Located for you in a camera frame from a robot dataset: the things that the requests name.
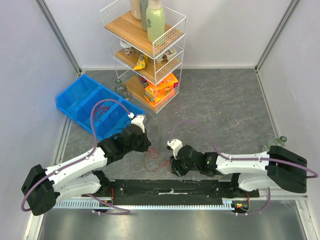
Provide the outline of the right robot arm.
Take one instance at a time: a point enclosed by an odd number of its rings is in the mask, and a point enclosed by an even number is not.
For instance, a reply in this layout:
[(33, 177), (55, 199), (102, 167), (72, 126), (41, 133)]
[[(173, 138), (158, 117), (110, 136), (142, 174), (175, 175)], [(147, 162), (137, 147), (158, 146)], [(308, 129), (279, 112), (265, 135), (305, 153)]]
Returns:
[(307, 191), (307, 160), (281, 146), (249, 155), (227, 155), (216, 152), (201, 153), (189, 145), (173, 150), (170, 157), (172, 172), (178, 177), (190, 171), (208, 177), (236, 175), (229, 184), (235, 197), (261, 188), (276, 188), (304, 194)]

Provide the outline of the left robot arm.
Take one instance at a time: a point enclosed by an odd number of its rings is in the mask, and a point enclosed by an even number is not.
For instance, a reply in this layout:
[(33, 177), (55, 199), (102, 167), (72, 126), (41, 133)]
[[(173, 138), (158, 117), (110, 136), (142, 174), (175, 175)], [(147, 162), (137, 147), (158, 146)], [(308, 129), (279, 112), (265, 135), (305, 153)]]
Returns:
[(56, 203), (81, 195), (106, 196), (110, 191), (109, 180), (100, 168), (119, 161), (132, 151), (146, 152), (151, 143), (142, 123), (131, 123), (121, 133), (100, 141), (89, 151), (64, 163), (43, 168), (33, 166), (22, 187), (21, 207), (34, 216), (42, 215)]

